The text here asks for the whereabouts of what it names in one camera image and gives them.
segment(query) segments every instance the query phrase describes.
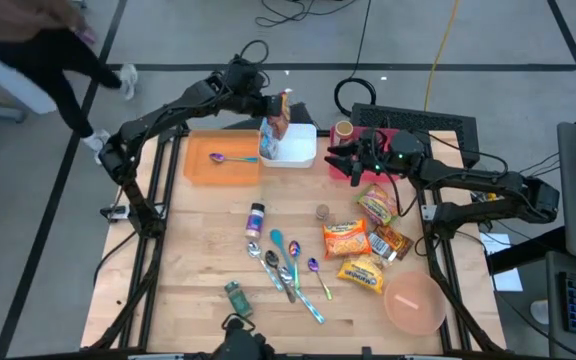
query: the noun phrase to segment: person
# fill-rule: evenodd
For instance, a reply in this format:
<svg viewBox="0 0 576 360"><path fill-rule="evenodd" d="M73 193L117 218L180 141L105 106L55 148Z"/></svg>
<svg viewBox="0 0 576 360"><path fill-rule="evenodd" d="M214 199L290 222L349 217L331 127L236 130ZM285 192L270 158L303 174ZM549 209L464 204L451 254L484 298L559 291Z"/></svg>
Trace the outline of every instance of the person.
<svg viewBox="0 0 576 360"><path fill-rule="evenodd" d="M115 74L76 35L91 30L68 0L0 0L0 61L26 76L55 102L64 122L97 155L110 135L93 130L64 75L72 70L104 87L119 90L126 100L135 93L134 65Z"/></svg>

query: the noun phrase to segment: sneaker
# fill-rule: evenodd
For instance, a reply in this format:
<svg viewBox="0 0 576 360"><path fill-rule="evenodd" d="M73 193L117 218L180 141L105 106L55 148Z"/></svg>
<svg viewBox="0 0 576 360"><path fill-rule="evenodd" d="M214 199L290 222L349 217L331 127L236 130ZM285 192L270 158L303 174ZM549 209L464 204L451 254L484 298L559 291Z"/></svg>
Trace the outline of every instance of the sneaker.
<svg viewBox="0 0 576 360"><path fill-rule="evenodd" d="M95 131L92 135L88 136L87 138L83 138L83 141L86 146L88 146L92 151L95 152L95 162L97 165L101 165L101 161L99 160L99 153L101 149L103 149L104 145L110 139L110 134L106 130L98 130Z"/></svg>
<svg viewBox="0 0 576 360"><path fill-rule="evenodd" d="M125 64L122 66L119 71L119 79L121 80L120 91L124 95L124 99L126 101L132 99L135 96L135 85L139 80L135 65Z"/></svg>

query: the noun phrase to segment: green bottle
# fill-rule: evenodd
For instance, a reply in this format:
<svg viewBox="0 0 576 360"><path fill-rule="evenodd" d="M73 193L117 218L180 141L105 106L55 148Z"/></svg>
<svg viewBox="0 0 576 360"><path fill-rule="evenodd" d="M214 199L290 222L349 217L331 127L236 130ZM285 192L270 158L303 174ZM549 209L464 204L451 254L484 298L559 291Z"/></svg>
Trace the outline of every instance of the green bottle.
<svg viewBox="0 0 576 360"><path fill-rule="evenodd" d="M246 300L246 295L239 287L238 282L231 281L224 286L224 289L226 290L228 299L230 299L230 303L232 304L232 307L235 308L237 314L245 318L252 315L252 307L250 306L250 303L248 303L248 300Z"/></svg>

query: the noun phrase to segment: purple spoon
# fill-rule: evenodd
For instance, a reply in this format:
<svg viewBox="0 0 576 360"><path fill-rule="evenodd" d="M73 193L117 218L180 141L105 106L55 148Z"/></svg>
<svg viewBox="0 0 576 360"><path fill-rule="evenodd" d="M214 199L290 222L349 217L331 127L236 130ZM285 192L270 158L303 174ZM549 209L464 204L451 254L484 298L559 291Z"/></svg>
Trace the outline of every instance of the purple spoon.
<svg viewBox="0 0 576 360"><path fill-rule="evenodd" d="M208 157L210 157L210 160L216 162L217 164L221 164L224 161L243 161L243 162L249 162L249 163L256 163L257 161L259 161L259 159L255 156L251 156L251 157L226 157L226 155L220 154L220 153L212 153L212 154L208 155Z"/></svg>
<svg viewBox="0 0 576 360"><path fill-rule="evenodd" d="M330 292L330 289L328 289L328 286L326 286L326 284L324 284L323 280L321 280L321 276L319 276L319 263L317 262L317 260L315 258L308 259L308 268L310 269L310 271L317 274L317 279L319 279L319 283L321 284L321 286L324 288L324 291L326 292L326 298L328 300L332 300L332 293Z"/></svg>
<svg viewBox="0 0 576 360"><path fill-rule="evenodd" d="M288 245L288 251L290 252L290 255L292 255L292 258L294 259L294 263L295 263L295 290L299 290L299 288L301 287L299 285L299 271L297 270L297 258L299 257L299 254L301 254L301 246L299 246L299 243L296 241L291 241L290 245Z"/></svg>

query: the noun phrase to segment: yellow cable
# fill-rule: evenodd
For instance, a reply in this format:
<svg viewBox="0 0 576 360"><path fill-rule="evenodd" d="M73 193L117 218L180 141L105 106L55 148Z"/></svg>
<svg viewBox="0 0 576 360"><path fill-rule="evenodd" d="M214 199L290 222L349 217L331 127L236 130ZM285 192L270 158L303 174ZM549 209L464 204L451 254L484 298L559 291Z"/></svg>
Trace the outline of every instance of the yellow cable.
<svg viewBox="0 0 576 360"><path fill-rule="evenodd" d="M446 39L448 39L448 34L450 34L450 28L452 28L452 23L455 21L455 15L457 15L457 8L459 7L459 0L455 0L455 5L452 7L452 15L450 15L450 21L448 21L448 27L444 33L444 39L441 40L441 45L439 46L439 51L437 52L437 57L435 62L432 64L432 69L430 69L430 75L428 76L428 85L426 86L426 98L424 99L424 111L428 111L428 98L430 97L430 90L432 88L432 78L435 76L435 68L439 63L439 58L441 57L441 52L444 51L444 45L446 44Z"/></svg>

